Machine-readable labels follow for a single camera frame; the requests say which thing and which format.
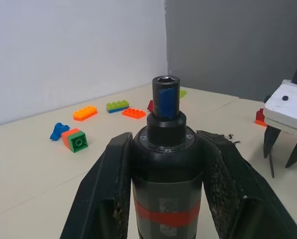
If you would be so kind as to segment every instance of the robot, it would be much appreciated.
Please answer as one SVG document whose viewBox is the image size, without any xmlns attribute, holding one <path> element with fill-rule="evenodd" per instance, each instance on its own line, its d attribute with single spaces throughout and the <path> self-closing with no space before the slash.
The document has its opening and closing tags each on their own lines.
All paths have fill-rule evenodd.
<svg viewBox="0 0 297 239">
<path fill-rule="evenodd" d="M 152 83 L 147 126 L 109 142 L 78 188 L 61 239 L 127 239 L 131 185 L 140 239 L 196 239 L 202 184 L 220 239 L 297 239 L 297 225 L 235 145 L 186 126 L 180 79 Z"/>
<path fill-rule="evenodd" d="M 297 70 L 292 80 L 284 80 L 280 87 L 265 99 L 263 114 L 267 129 L 264 134 L 264 158 L 269 156 L 271 175 L 274 178 L 272 147 L 281 130 L 297 135 Z M 286 168 L 297 162 L 297 144 Z"/>
</svg>

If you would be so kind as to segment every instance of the red stripe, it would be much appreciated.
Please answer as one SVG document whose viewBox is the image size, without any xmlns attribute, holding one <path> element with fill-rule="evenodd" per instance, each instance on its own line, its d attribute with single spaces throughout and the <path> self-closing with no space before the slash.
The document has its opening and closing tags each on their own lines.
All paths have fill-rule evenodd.
<svg viewBox="0 0 297 239">
<path fill-rule="evenodd" d="M 189 211 L 180 213 L 157 213 L 150 212 L 142 205 L 140 205 L 134 198 L 134 204 L 136 213 L 148 220 L 157 222 L 159 224 L 165 224 L 171 227 L 182 227 L 189 225 L 199 214 L 200 200 Z"/>
</svg>

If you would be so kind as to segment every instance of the gray wall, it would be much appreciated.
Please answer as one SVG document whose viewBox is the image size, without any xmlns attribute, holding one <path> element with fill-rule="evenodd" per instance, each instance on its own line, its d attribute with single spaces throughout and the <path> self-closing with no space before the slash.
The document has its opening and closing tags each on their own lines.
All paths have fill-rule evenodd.
<svg viewBox="0 0 297 239">
<path fill-rule="evenodd" d="M 297 0 L 165 0 L 169 74 L 263 100 L 297 67 Z"/>
</svg>

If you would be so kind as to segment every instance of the green lego brick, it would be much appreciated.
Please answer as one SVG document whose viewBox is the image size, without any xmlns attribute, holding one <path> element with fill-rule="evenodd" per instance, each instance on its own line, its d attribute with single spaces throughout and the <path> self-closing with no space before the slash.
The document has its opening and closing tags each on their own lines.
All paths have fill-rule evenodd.
<svg viewBox="0 0 297 239">
<path fill-rule="evenodd" d="M 129 103 L 126 100 L 123 101 L 118 101 L 118 102 L 113 102 L 113 103 L 107 103 L 106 104 L 106 109 L 107 111 L 115 110 L 118 108 L 124 108 L 129 106 Z"/>
<path fill-rule="evenodd" d="M 180 90 L 180 91 L 179 91 L 179 98 L 184 97 L 186 94 L 187 94 L 187 91 L 185 91 L 185 90 Z"/>
<path fill-rule="evenodd" d="M 70 150 L 73 153 L 88 147 L 87 138 L 82 131 L 69 135 L 67 139 L 70 145 Z"/>
</svg>

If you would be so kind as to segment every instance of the table surface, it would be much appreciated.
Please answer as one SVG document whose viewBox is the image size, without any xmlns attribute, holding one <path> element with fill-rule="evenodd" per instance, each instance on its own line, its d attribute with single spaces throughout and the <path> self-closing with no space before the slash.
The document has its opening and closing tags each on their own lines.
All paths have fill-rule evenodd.
<svg viewBox="0 0 297 239">
<path fill-rule="evenodd" d="M 185 90 L 180 108 L 187 125 L 194 130 L 233 134 L 235 141 L 241 141 L 236 146 L 242 156 L 266 178 L 297 223 L 297 163 L 284 167 L 297 137 L 280 134 L 274 147 L 272 179 L 262 153 L 265 128 L 253 123 L 263 103 Z M 0 125 L 0 239 L 58 239 L 81 180 L 110 139 L 126 131 L 136 134 L 146 125 L 146 117 L 136 120 L 121 112 L 109 114 L 106 103 L 127 100 L 132 108 L 145 110 L 151 99 L 151 85 L 146 85 Z M 87 105 L 96 106 L 99 113 L 84 122 L 73 120 L 72 113 Z M 50 141 L 57 122 L 84 131 L 89 147 L 72 153 L 62 140 Z M 128 238 L 138 239 L 133 201 Z M 218 238 L 205 196 L 201 198 L 197 238 Z"/>
</svg>

